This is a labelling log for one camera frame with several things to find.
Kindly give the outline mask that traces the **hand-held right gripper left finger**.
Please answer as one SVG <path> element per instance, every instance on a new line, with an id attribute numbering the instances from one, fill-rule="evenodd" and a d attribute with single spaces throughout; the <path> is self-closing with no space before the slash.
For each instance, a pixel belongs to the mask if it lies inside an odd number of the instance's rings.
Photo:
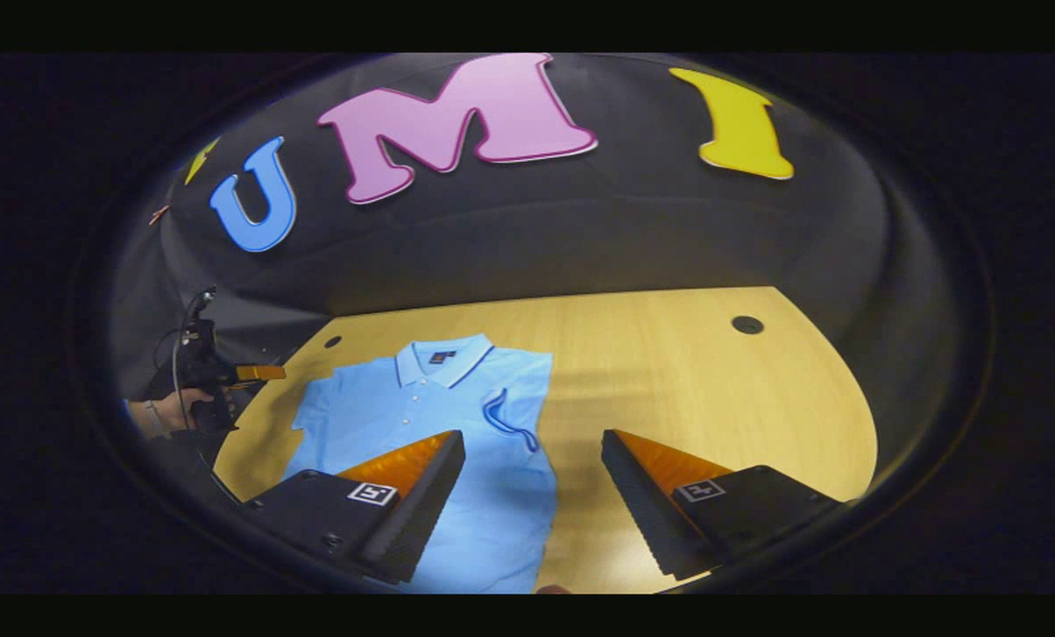
<path id="1" fill-rule="evenodd" d="M 244 501 L 242 513 L 314 567 L 403 583 L 465 463 L 464 435 L 448 430 L 346 471 L 304 469 Z"/>

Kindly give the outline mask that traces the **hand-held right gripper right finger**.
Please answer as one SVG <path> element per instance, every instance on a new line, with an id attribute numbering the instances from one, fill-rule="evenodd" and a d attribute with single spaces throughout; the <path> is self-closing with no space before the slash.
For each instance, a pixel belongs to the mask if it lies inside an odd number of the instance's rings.
<path id="1" fill-rule="evenodd" d="M 682 581 L 753 559 L 843 503 L 766 464 L 729 469 L 624 430 L 602 464 L 665 575 Z"/>

